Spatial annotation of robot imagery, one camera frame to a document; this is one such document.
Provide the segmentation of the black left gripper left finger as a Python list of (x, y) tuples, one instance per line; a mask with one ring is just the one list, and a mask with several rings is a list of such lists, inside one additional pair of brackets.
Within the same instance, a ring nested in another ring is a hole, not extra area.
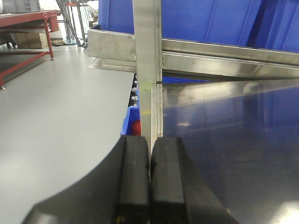
[(149, 152), (144, 137), (123, 135), (90, 173), (33, 206), (25, 224), (146, 224)]

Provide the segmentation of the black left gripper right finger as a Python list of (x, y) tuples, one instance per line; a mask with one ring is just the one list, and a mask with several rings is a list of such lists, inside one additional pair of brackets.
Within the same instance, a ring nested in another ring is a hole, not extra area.
[(191, 162), (181, 138), (156, 140), (150, 164), (152, 224), (236, 224)]

